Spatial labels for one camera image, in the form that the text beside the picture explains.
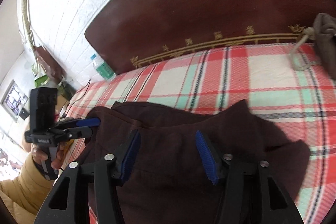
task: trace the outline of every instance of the person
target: person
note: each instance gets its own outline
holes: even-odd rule
[[[57,157],[52,162],[54,169],[61,168],[67,148],[66,143],[59,145]],[[13,180],[0,181],[0,198],[3,201],[1,204],[6,206],[18,224],[33,224],[42,203],[53,187],[54,181],[46,180],[39,171],[42,161],[47,158],[48,156],[33,144],[19,176]]]

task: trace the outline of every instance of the folded clothing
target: folded clothing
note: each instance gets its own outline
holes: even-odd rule
[[[305,176],[310,150],[291,142],[274,123],[249,112],[242,100],[217,115],[197,115],[148,102],[95,107],[87,118],[100,126],[77,158],[99,160],[126,141],[133,129],[142,136],[130,179],[117,187],[126,223],[213,223],[221,187],[207,179],[196,148],[197,130],[206,133],[224,153],[245,162],[269,162],[270,172],[295,199]],[[95,211],[93,185],[89,201]]]

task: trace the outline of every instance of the tan jacket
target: tan jacket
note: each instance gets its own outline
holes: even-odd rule
[[[0,181],[0,197],[18,224],[33,224],[53,181],[46,180],[28,155],[14,180]]]

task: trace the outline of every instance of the green bottle label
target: green bottle label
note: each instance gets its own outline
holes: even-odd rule
[[[115,74],[106,62],[102,63],[98,68],[96,68],[96,71],[106,80],[111,79],[111,77]]]

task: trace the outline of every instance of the person's hand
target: person's hand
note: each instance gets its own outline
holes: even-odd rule
[[[51,167],[56,170],[62,167],[62,158],[63,158],[64,148],[65,148],[65,143],[60,143],[58,145],[56,159],[51,163]],[[31,146],[31,155],[33,156],[33,160],[37,164],[40,164],[40,165],[42,164],[42,161],[48,159],[47,154],[44,153],[36,144],[33,144]]]

